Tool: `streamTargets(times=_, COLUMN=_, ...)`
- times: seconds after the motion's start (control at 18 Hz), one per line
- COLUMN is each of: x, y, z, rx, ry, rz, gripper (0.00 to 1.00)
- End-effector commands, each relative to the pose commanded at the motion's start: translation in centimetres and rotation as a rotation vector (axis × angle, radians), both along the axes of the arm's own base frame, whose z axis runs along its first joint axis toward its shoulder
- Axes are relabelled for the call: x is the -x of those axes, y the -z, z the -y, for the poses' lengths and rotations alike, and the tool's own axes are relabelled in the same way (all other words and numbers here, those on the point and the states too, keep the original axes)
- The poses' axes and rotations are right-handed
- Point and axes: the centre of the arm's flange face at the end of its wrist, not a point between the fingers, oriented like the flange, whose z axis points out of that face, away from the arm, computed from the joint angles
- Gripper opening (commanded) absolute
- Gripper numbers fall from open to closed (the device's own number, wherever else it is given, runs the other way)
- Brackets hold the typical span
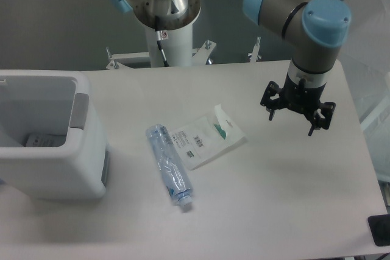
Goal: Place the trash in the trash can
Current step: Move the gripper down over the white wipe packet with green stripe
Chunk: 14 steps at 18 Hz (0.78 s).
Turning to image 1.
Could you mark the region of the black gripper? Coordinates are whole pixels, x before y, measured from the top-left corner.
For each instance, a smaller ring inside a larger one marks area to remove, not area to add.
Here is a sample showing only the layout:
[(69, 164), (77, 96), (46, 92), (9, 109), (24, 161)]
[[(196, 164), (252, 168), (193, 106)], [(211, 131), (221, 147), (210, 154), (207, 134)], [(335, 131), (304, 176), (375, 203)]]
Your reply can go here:
[(274, 81), (270, 81), (261, 98), (260, 105), (266, 107), (269, 113), (269, 120), (273, 120), (275, 112), (287, 108), (299, 114), (308, 114), (311, 128), (308, 136), (315, 130), (328, 130), (336, 108), (334, 102), (321, 102), (321, 96), (325, 84), (317, 88), (307, 88), (307, 80), (301, 82), (292, 81), (289, 75), (286, 76), (283, 88), (280, 88)]

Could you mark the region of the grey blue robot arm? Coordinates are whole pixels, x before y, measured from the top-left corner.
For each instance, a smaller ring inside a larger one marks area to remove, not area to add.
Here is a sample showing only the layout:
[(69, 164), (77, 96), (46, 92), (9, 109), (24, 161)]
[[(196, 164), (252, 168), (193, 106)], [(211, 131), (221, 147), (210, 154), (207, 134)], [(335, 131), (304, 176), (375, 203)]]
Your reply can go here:
[[(200, 0), (110, 1), (144, 26), (153, 67), (194, 64), (192, 29)], [(270, 115), (284, 108), (301, 114), (314, 131), (328, 129), (336, 105), (321, 96), (347, 39), (349, 7), (340, 0), (243, 0), (243, 13), (295, 48), (283, 86), (269, 82), (261, 105)]]

